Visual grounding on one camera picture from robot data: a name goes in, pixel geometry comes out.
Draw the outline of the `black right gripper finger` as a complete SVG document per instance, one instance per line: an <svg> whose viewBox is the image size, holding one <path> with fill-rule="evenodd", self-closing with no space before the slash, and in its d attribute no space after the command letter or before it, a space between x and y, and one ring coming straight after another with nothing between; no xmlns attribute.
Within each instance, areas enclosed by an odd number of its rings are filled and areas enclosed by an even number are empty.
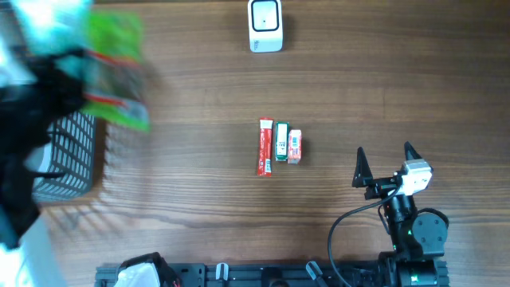
<svg viewBox="0 0 510 287"><path fill-rule="evenodd" d="M362 147L359 147L356 155L356 166L353 175L352 186L355 188L368 187L373 181L370 166Z"/></svg>
<svg viewBox="0 0 510 287"><path fill-rule="evenodd" d="M422 157L417 153L412 144L409 141L404 143L404 152L406 161L421 159Z"/></svg>

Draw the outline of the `red stick sachet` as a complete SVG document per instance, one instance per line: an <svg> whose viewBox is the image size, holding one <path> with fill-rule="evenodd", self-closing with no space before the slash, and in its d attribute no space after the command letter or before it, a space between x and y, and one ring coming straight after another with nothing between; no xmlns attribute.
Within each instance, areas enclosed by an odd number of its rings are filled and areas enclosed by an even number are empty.
<svg viewBox="0 0 510 287"><path fill-rule="evenodd" d="M272 141L273 119L267 117L260 118L259 159L257 165L257 174L259 176L272 176Z"/></svg>

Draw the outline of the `green snack bag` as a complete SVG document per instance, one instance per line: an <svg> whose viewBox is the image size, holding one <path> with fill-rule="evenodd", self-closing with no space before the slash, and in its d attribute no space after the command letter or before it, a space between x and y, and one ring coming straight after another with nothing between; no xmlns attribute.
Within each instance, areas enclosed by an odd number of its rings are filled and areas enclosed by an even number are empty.
<svg viewBox="0 0 510 287"><path fill-rule="evenodd" d="M143 98L143 24L136 14L95 10L86 18L89 57L83 112L139 131L150 129Z"/></svg>

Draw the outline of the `mint wet wipes pack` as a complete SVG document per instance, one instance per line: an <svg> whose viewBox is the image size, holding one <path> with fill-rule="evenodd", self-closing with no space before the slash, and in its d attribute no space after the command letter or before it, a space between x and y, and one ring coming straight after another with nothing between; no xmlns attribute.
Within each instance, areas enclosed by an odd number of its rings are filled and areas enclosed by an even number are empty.
<svg viewBox="0 0 510 287"><path fill-rule="evenodd" d="M93 0L13 0L31 52L63 53L84 44L84 23Z"/></svg>

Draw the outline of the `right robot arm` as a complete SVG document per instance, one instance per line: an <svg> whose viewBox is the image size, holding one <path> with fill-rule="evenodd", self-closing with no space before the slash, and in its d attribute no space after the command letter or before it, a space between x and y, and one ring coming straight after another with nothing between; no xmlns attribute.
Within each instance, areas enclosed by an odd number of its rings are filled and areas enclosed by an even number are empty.
<svg viewBox="0 0 510 287"><path fill-rule="evenodd" d="M449 220L434 208L419 209L414 195L429 186L433 168L406 142L406 160L392 176L376 179L362 147L358 148L353 187L364 187L366 200L380 199L379 217L394 250L377 260L381 286L448 286L445 254Z"/></svg>

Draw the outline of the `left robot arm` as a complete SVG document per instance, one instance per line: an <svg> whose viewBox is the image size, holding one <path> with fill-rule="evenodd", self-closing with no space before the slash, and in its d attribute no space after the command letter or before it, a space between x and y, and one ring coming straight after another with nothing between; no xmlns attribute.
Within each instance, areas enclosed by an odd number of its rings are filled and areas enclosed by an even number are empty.
<svg viewBox="0 0 510 287"><path fill-rule="evenodd" d="M26 166L34 150L52 139L49 126L84 106L84 68L69 75L58 62L82 61L82 48L29 56L1 46L1 284L65 286L49 232L33 198L35 179L56 179L61 171Z"/></svg>

